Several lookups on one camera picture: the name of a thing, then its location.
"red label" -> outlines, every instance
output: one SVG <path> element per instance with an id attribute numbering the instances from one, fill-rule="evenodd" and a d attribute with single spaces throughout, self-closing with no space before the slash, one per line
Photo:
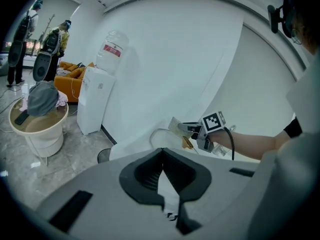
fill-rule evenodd
<path id="1" fill-rule="evenodd" d="M 104 49 L 105 51 L 109 52 L 109 53 L 114 54 L 115 56 L 120 57 L 120 55 L 121 55 L 121 52 L 120 52 L 119 50 L 117 50 L 117 49 L 115 49 L 115 48 L 112 48 L 111 46 L 109 46 L 109 45 L 107 45 L 107 44 L 104 46 L 103 49 Z"/>

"transparent plastic container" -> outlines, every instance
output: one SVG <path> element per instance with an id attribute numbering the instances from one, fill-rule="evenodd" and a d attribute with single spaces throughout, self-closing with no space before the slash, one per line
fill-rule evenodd
<path id="1" fill-rule="evenodd" d="M 128 44 L 129 39 L 124 33 L 110 31 L 96 56 L 96 66 L 114 76 Z"/>

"pink cloth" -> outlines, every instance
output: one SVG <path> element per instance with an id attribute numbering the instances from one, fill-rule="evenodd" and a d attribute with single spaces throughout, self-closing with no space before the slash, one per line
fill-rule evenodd
<path id="1" fill-rule="evenodd" d="M 58 90 L 58 94 L 59 94 L 59 97 L 58 97 L 58 100 L 55 104 L 56 108 L 59 106 L 65 106 L 66 103 L 68 102 L 68 97 L 66 94 L 64 94 L 63 92 L 61 92 L 59 90 Z M 25 111 L 28 109 L 28 97 L 29 97 L 28 94 L 26 96 L 24 96 L 24 98 L 22 100 L 22 107 L 19 108 L 20 111 Z"/>

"tiled floor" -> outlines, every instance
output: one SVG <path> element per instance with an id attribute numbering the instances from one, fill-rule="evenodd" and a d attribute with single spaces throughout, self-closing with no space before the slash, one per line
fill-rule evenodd
<path id="1" fill-rule="evenodd" d="M 0 112 L 13 100 L 27 94 L 35 84 L 30 70 L 23 71 L 24 85 L 17 92 L 7 91 L 0 99 Z M 7 77 L 0 77 L 0 96 L 7 89 Z M 12 131 L 8 122 L 8 107 L 0 114 L 0 128 Z M 69 106 L 69 114 L 76 111 L 76 105 Z M 15 132 L 6 133 L 0 130 L 0 171 L 7 171 L 2 177 L 12 195 L 35 209 L 50 193 L 80 174 L 87 168 L 97 164 L 98 153 L 112 147 L 102 131 L 84 136 L 77 124 L 77 113 L 68 116 L 63 123 L 64 141 L 58 153 L 48 158 L 48 166 L 41 164 L 31 168 L 38 158 L 29 149 L 23 136 Z"/>

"orange sofa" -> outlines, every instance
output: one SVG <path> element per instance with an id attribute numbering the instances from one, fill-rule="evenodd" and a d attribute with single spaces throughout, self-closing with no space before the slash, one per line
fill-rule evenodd
<path id="1" fill-rule="evenodd" d="M 93 62 L 87 67 L 94 67 Z M 54 78 L 54 86 L 60 91 L 66 94 L 68 102 L 78 102 L 82 80 L 85 75 L 87 67 L 78 68 L 77 65 L 61 61 L 59 68 L 64 68 L 70 71 L 66 76 L 56 76 Z"/>

